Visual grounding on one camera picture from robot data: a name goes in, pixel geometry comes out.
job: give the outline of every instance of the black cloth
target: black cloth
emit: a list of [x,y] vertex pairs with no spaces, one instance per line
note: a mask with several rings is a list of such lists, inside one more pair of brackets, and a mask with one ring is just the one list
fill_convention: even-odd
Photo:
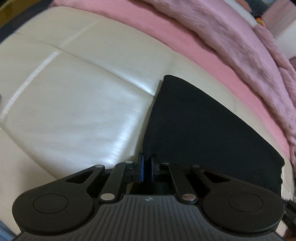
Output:
[[184,169],[198,164],[281,194],[280,154],[218,101],[175,76],[164,77],[143,154]]

